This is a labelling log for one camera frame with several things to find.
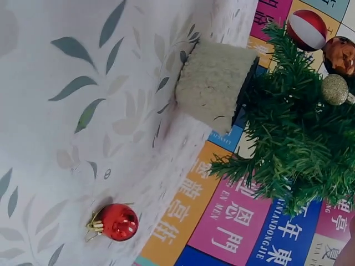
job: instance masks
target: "leaf pattern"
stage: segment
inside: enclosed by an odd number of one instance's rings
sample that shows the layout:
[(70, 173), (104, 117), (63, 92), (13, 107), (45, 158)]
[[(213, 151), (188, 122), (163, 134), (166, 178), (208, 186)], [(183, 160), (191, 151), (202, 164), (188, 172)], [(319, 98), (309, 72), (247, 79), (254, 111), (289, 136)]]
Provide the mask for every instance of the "leaf pattern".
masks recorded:
[(166, 60), (165, 67), (171, 73), (175, 63), (175, 51), (172, 51)]
[(16, 205), (17, 205), (17, 199), (18, 199), (18, 187), (12, 192), (12, 195), (10, 196), (9, 203), (7, 205), (7, 214), (9, 215), (9, 218), (11, 218), (13, 212), (15, 211)]
[(79, 149), (76, 146), (73, 146), (72, 149), (72, 158), (75, 163), (80, 163), (80, 158), (79, 158)]
[(161, 90), (165, 85), (166, 83), (168, 83), (170, 77), (166, 76), (165, 78), (163, 78), (158, 86), (158, 89), (156, 90), (156, 93)]
[(37, 252), (41, 252), (48, 248), (49, 244), (53, 241), (59, 231), (59, 223), (49, 230), (43, 237), (38, 241)]
[(8, 241), (24, 241), (21, 233), (12, 228), (0, 228), (0, 235), (2, 235)]
[(173, 23), (171, 24), (170, 27), (170, 45), (173, 43), (176, 37), (176, 33), (178, 32), (178, 26), (179, 26), (179, 14), (177, 14), (173, 20)]
[(165, 42), (162, 36), (155, 34), (154, 35), (154, 49), (155, 54), (163, 63), (164, 61), (164, 54), (165, 54)]
[(96, 179), (96, 176), (98, 174), (98, 165), (96, 164), (96, 162), (89, 162), (89, 161), (87, 161), (87, 162), (91, 165), (91, 167), (94, 171), (94, 179)]
[(189, 40), (193, 40), (193, 39), (195, 39), (195, 38), (197, 38), (197, 36), (199, 36), (199, 32), (195, 32), (191, 37), (190, 37), (190, 39)]
[(169, 106), (170, 103), (167, 103), (162, 109), (160, 109), (157, 113), (162, 114), (164, 110)]
[(196, 26), (196, 24), (194, 24), (194, 25), (191, 26), (191, 28), (190, 28), (189, 33), (187, 34), (187, 36), (190, 36), (190, 34), (194, 31), (195, 26)]
[(116, 153), (123, 147), (123, 143), (118, 144), (111, 152), (110, 157), (116, 155)]
[(108, 74), (108, 72), (110, 71), (111, 67), (113, 66), (113, 64), (115, 63), (116, 57), (117, 57), (117, 53), (118, 50), (120, 49), (121, 43), (123, 41), (124, 37), (119, 40), (115, 46), (113, 46), (109, 57), (107, 59), (107, 64), (106, 64), (106, 75)]
[(115, 31), (117, 24), (121, 18), (124, 7), (126, 5), (126, 0), (123, 0), (111, 13), (111, 15), (106, 20), (104, 27), (102, 28), (99, 47), (101, 48), (112, 36)]
[(185, 51), (180, 51), (180, 61), (185, 64), (186, 61), (187, 61), (187, 55), (186, 55), (186, 52)]
[(135, 132), (133, 135), (133, 142), (138, 143), (144, 137), (144, 135), (145, 135), (144, 131), (139, 130)]
[(13, 259), (16, 258), (17, 256), (20, 256), (23, 254), (24, 251), (18, 248), (11, 248), (5, 251), (0, 251), (0, 258), (3, 259)]
[(60, 253), (62, 252), (62, 249), (64, 247), (64, 244), (60, 245), (59, 248), (57, 248), (55, 250), (55, 252), (53, 253), (53, 255), (51, 256), (49, 262), (48, 262), (48, 266), (54, 266), (59, 258)]
[(0, 179), (0, 202), (10, 185), (11, 176), (12, 176), (12, 168), (10, 168), (10, 170), (7, 171), (7, 173), (3, 175), (3, 177)]
[(140, 59), (140, 54), (139, 54), (136, 50), (132, 49), (132, 53), (133, 53), (138, 59)]
[(136, 130), (137, 125), (137, 119), (120, 119), (112, 124), (112, 129), (118, 135), (129, 136)]
[(31, 208), (35, 197), (36, 194), (33, 195), (32, 198), (29, 200), (22, 214), (22, 223), (27, 232), (28, 232), (29, 215), (31, 213)]
[(106, 99), (96, 99), (94, 100), (91, 104), (89, 104), (85, 110), (83, 111), (82, 115), (79, 118), (79, 122), (77, 125), (77, 128), (75, 129), (75, 133), (78, 133), (82, 131), (83, 129), (86, 129), (88, 124), (90, 123), (91, 119), (94, 116), (96, 107), (98, 104)]
[(138, 7), (138, 6), (134, 6), (134, 8), (135, 9), (137, 9), (138, 10), (138, 12), (139, 13), (141, 13), (142, 15), (144, 15), (145, 13), (144, 13), (144, 11), (143, 11), (143, 9), (141, 9), (140, 7)]
[(128, 78), (129, 76), (127, 75), (117, 76), (117, 78), (111, 83), (107, 94), (112, 95), (116, 93), (123, 86), (123, 84), (128, 80)]
[(103, 147), (102, 147), (102, 153), (105, 158), (109, 156), (109, 151), (111, 148), (111, 139), (107, 133), (104, 136), (104, 142), (103, 142)]
[(191, 13), (188, 18), (186, 19), (186, 21), (184, 22), (184, 25), (182, 25), (180, 31), (179, 31), (179, 34), (177, 35), (178, 38), (180, 38), (181, 36), (185, 35), (187, 29), (189, 28), (189, 25), (191, 24), (192, 22), (192, 19), (194, 17), (194, 14)]
[(139, 31), (135, 27), (133, 27), (133, 34), (134, 34), (134, 39), (135, 39), (135, 42), (136, 42), (138, 48), (141, 49)]
[(68, 169), (74, 166), (74, 162), (66, 150), (57, 150), (57, 163), (62, 169)]
[(95, 80), (88, 76), (79, 76), (73, 79), (65, 88), (55, 97), (50, 98), (48, 101), (59, 101), (68, 97), (70, 94), (76, 92), (78, 89), (88, 86), (98, 85)]
[(158, 78), (160, 76), (160, 70), (158, 67), (154, 69), (154, 75)]
[(155, 147), (155, 139), (159, 136), (161, 121), (162, 121), (162, 120), (160, 120), (158, 129), (156, 130), (155, 136), (154, 136), (154, 138), (153, 138), (153, 143), (152, 143), (152, 145), (151, 145), (152, 148)]
[(88, 51), (75, 38), (63, 37), (57, 40), (53, 40), (51, 41), (51, 43), (54, 46), (56, 46), (58, 49), (60, 49), (64, 54), (70, 57), (83, 59), (86, 62), (90, 63), (93, 66), (93, 68), (97, 71), (97, 68), (93, 60), (91, 59)]
[(134, 117), (135, 112), (134, 98), (131, 93), (126, 91), (126, 117)]
[(54, 205), (49, 211), (45, 213), (42, 219), (39, 221), (37, 228), (35, 230), (35, 234), (37, 235), (51, 223), (53, 223), (63, 211), (65, 205), (67, 204), (67, 200), (62, 201)]

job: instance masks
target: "red and white ornament ball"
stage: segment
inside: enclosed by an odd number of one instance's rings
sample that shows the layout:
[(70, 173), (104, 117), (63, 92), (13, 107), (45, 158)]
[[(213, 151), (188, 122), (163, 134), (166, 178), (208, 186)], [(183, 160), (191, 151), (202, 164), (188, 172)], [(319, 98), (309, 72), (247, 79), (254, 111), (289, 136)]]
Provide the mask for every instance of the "red and white ornament ball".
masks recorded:
[(327, 26), (311, 10), (297, 10), (288, 18), (287, 33), (300, 49), (313, 52), (322, 49), (327, 41)]

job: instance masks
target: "miniature christmas tree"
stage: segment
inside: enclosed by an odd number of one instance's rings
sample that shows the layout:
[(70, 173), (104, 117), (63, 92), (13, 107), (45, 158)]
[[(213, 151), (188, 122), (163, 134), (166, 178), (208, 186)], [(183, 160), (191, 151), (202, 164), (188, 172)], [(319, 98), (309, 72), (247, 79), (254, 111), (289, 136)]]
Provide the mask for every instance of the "miniature christmas tree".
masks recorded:
[(311, 200), (336, 205), (355, 194), (355, 108), (322, 97), (322, 77), (310, 67), (285, 26), (263, 30), (274, 46), (273, 72), (254, 76), (245, 95), (245, 129), (255, 140), (252, 158), (215, 156), (211, 175), (248, 186), (255, 197), (284, 199), (295, 216)]

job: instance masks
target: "gold glitter ornament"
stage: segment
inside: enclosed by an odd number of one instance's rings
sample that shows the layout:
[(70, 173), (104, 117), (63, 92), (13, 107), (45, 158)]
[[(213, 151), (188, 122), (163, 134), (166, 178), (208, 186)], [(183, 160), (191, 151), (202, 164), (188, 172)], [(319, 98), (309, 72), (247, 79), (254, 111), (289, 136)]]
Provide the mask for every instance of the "gold glitter ornament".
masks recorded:
[(355, 96), (349, 93), (348, 84), (342, 76), (330, 74), (322, 82), (322, 94), (329, 104), (355, 104)]

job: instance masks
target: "blue tile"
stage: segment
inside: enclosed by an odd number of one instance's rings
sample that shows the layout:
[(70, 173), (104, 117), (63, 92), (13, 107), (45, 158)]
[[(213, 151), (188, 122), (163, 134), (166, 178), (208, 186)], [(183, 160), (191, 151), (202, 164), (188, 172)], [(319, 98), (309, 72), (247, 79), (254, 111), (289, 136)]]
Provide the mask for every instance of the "blue tile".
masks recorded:
[(243, 129), (234, 125), (231, 132), (225, 136), (220, 136), (216, 131), (212, 131), (208, 140), (225, 150), (234, 152), (242, 133)]
[(276, 199), (271, 205), (247, 266), (304, 265), (322, 202), (312, 201), (306, 212), (293, 219), (282, 214), (284, 204)]
[(197, 249), (191, 248), (188, 245), (184, 248), (181, 255), (174, 266), (227, 266), (229, 264), (222, 262), (214, 257), (211, 257)]
[(258, 65), (255, 71), (256, 75), (264, 74), (267, 71), (267, 68), (264, 68), (261, 65)]
[(301, 0), (333, 19), (341, 22), (349, 5), (349, 0)]
[(245, 125), (246, 125), (246, 120), (244, 118), (245, 115), (245, 111), (244, 109), (240, 109), (239, 114), (237, 116), (237, 119), (235, 120), (234, 124), (242, 129), (244, 129)]

